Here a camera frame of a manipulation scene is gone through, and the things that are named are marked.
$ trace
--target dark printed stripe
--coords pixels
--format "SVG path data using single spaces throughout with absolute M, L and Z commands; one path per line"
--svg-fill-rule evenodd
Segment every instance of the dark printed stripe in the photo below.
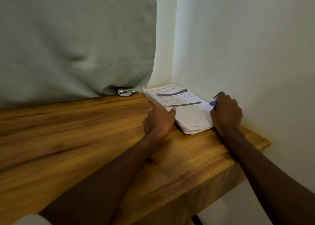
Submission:
M 176 93 L 173 93 L 173 94 L 159 94 L 159 93 L 156 93 L 155 95 L 158 95 L 158 96 L 169 96 L 169 95 L 178 95 L 178 94 L 182 94 L 184 92 L 187 92 L 187 89 L 184 89 L 182 91 L 179 91 L 179 92 L 176 92 Z
M 165 105 L 165 107 L 179 107 L 179 106 L 186 106 L 186 105 L 192 105 L 192 104 L 201 104 L 201 101 L 198 101 L 195 103 L 189 103 L 189 104 Z

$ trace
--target wooden table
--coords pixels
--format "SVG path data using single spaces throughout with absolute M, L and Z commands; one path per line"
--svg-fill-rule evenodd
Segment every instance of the wooden table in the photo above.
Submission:
M 136 93 L 0 111 L 0 224 L 39 212 L 138 142 L 152 106 Z M 261 151 L 270 144 L 242 131 Z M 174 126 L 112 224 L 183 224 L 244 179 L 211 129 L 185 135 Z

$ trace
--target person's left arm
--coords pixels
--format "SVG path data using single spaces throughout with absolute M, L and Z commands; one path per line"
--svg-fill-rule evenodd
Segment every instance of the person's left arm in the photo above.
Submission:
M 155 106 L 144 120 L 146 136 L 135 146 L 69 189 L 39 214 L 53 225 L 108 224 L 136 172 L 167 137 L 175 108 Z

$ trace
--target person's right arm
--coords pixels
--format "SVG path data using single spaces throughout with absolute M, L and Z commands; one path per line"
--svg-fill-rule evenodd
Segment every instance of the person's right arm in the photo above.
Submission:
M 224 92 L 211 113 L 215 129 L 241 165 L 273 224 L 315 224 L 315 194 L 286 175 L 239 130 L 242 110 Z

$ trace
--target blue object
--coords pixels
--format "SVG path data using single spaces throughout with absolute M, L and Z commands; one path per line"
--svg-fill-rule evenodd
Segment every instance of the blue object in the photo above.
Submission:
M 211 101 L 211 102 L 209 103 L 209 105 L 211 105 L 211 106 L 213 106 L 213 107 L 216 107 L 216 102 L 215 102 L 215 101 Z

